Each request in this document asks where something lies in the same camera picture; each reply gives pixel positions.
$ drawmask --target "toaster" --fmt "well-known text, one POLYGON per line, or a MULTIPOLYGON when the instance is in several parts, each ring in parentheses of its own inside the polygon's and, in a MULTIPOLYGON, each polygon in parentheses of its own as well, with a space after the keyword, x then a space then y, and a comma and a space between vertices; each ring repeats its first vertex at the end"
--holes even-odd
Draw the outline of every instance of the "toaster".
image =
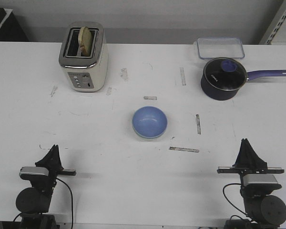
POLYGON ((105 83, 108 66, 108 48, 102 25, 89 21, 70 24, 61 45, 59 64, 72 89, 79 92, 100 90, 105 83), (91 33, 88 56, 83 55, 79 45, 79 34, 83 27, 87 27, 91 33))

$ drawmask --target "table surface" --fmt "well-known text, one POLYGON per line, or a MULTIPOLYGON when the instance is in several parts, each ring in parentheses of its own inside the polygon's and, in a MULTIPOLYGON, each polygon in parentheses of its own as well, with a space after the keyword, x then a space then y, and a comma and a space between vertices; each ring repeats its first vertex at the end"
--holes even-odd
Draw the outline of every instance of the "table surface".
MULTIPOLYGON (((20 168, 34 166, 53 144, 62 166, 77 170, 75 177, 60 176, 73 191, 77 223, 223 226, 238 212, 222 188, 239 177, 216 169, 234 164, 242 138, 269 167, 285 169, 276 175, 283 188, 273 194, 286 203, 286 77, 247 82, 234 98, 216 101, 201 89, 205 62, 192 45, 108 44, 104 87, 80 93, 58 64, 60 47, 0 42, 0 220, 18 214, 16 197, 30 187, 20 168), (138 137, 131 124, 146 105, 168 118, 166 132, 153 141, 138 137)), ((286 46, 244 45, 244 51, 247 71, 286 69, 286 46)), ((227 195, 244 209, 239 187, 227 195)), ((70 207, 59 183, 49 212, 70 222, 70 207)))

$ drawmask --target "blue bowl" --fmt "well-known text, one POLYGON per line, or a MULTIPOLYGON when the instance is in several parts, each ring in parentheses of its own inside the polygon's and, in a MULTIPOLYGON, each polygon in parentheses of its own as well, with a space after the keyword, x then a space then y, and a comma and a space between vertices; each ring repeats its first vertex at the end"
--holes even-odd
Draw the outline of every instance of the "blue bowl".
POLYGON ((133 115, 133 129, 138 136, 153 139, 161 136, 167 127, 167 118, 157 107, 144 106, 133 115))

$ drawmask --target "plastic container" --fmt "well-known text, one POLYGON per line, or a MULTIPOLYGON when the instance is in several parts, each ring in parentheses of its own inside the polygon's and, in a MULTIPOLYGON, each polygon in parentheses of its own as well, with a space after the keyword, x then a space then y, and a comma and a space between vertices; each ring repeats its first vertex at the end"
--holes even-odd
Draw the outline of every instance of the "plastic container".
POLYGON ((200 59, 228 57, 242 59, 245 57, 242 41, 237 37, 198 38, 195 43, 200 59))

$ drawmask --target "saucepan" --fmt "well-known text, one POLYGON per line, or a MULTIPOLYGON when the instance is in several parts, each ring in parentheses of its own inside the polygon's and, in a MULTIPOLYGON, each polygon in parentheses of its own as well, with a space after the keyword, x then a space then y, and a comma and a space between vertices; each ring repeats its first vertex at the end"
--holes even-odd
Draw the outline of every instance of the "saucepan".
POLYGON ((238 61, 218 57, 204 66, 201 87, 209 97, 227 100, 235 96, 248 80, 264 76, 286 76, 286 70, 260 70, 247 73, 238 61))

